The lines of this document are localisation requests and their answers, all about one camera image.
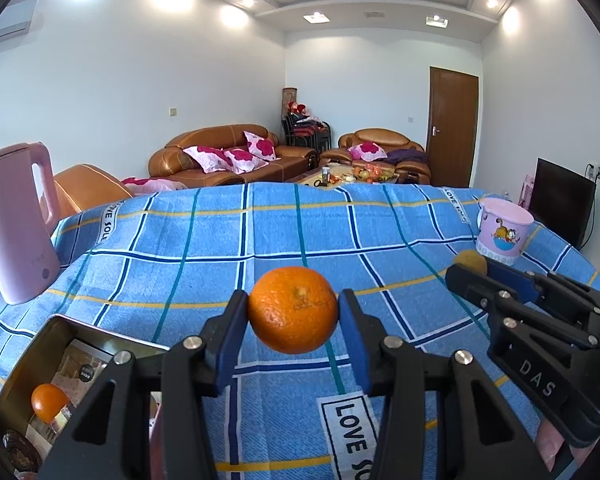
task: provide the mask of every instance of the black tv screen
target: black tv screen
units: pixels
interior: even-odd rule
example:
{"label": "black tv screen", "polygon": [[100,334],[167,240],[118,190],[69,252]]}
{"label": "black tv screen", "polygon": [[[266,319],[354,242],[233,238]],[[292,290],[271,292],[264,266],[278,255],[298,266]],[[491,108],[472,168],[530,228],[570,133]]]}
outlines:
{"label": "black tv screen", "polygon": [[584,242],[595,195],[593,181],[539,158],[529,212],[579,249]]}

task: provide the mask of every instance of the door frame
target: door frame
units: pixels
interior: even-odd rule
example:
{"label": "door frame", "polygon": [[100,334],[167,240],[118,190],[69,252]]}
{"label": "door frame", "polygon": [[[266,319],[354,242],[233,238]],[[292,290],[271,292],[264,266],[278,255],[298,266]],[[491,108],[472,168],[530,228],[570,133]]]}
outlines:
{"label": "door frame", "polygon": [[429,125],[427,126],[427,145],[425,147],[425,152],[429,153],[429,143],[431,140],[432,128],[433,128],[433,73],[434,70],[444,70],[445,72],[455,72],[456,74],[469,75],[471,77],[475,77],[478,80],[478,99],[475,104],[475,127],[474,127],[474,152],[472,154],[471,160],[471,173],[469,174],[469,182],[468,186],[471,186],[471,180],[474,177],[474,166],[475,166],[475,147],[478,141],[478,121],[480,120],[480,76],[474,74],[468,74],[467,72],[460,72],[459,70],[449,70],[448,68],[442,68],[441,66],[430,66],[429,67]]}

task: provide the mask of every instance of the pink electric kettle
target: pink electric kettle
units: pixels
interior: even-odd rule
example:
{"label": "pink electric kettle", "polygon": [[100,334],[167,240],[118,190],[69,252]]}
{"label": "pink electric kettle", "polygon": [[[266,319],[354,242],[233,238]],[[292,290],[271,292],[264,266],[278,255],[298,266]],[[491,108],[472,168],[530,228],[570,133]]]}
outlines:
{"label": "pink electric kettle", "polygon": [[[42,218],[32,164],[40,167],[49,218]],[[4,301],[32,300],[53,283],[60,261],[51,243],[60,206],[45,145],[0,149],[0,292]]]}

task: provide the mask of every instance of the blue bowl print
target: blue bowl print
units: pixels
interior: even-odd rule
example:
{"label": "blue bowl print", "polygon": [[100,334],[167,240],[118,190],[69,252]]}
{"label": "blue bowl print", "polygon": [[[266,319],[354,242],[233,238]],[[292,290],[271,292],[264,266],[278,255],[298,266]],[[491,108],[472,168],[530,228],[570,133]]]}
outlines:
{"label": "blue bowl print", "polygon": [[493,243],[501,251],[510,251],[516,246],[515,242],[513,242],[513,243],[507,242],[506,240],[503,240],[502,238],[496,238],[496,237],[493,237]]}

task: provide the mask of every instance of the square ceiling light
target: square ceiling light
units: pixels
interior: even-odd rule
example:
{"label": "square ceiling light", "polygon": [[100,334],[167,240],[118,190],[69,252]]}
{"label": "square ceiling light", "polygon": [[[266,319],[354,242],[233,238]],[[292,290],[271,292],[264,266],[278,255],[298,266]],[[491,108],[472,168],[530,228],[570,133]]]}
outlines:
{"label": "square ceiling light", "polygon": [[315,25],[315,23],[329,23],[331,21],[323,13],[317,12],[317,11],[314,12],[313,14],[308,14],[308,15],[304,16],[304,18],[309,23],[313,23],[314,25]]}
{"label": "square ceiling light", "polygon": [[437,14],[434,16],[427,16],[427,25],[429,25],[429,27],[447,28],[449,25],[449,20],[442,18]]}

